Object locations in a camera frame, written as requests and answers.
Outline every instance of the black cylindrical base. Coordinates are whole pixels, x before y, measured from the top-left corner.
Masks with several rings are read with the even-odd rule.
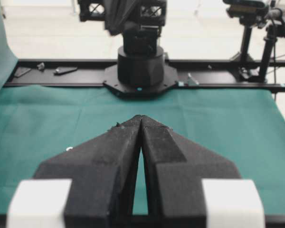
[[[151,56],[128,55],[123,47],[118,49],[118,79],[132,87],[151,87],[164,79],[164,52],[157,47]]]

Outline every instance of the green tablecloth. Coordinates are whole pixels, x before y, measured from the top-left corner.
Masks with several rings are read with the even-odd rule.
[[[0,213],[38,164],[146,114],[236,163],[253,179],[266,214],[285,214],[285,121],[262,90],[173,90],[129,100],[105,88],[28,86],[0,91]],[[140,161],[134,212],[147,213]]]

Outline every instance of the black mounting plate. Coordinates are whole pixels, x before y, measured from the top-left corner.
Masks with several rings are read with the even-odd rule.
[[[108,87],[116,95],[129,96],[153,96],[160,94],[178,84],[179,77],[177,70],[173,67],[165,65],[164,80],[156,86],[152,87],[131,87],[123,84],[117,77],[117,65],[108,67],[104,71],[104,85]]]

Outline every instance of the small white object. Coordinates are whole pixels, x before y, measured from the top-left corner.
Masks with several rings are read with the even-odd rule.
[[[23,180],[9,205],[7,228],[64,228],[72,180]]]
[[[265,228],[262,201],[252,180],[203,179],[207,228]]]
[[[184,87],[185,83],[184,82],[179,82],[179,87]]]

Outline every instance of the black metal rail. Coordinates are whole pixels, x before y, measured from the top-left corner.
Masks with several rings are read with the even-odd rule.
[[[46,70],[37,70],[39,63],[45,63]],[[178,70],[179,89],[265,89],[272,93],[285,92],[285,84],[249,83],[240,80],[239,67],[256,69],[261,61],[239,63],[230,60],[166,60],[166,64]],[[5,87],[42,85],[54,87],[103,87],[105,69],[117,64],[116,60],[49,60],[21,59],[18,67],[32,68],[32,71],[21,78],[13,74]],[[270,62],[271,67],[285,67],[285,60]],[[78,67],[78,71],[67,76],[57,77],[53,71],[57,67]],[[197,84],[186,84],[188,74],[196,79]]]

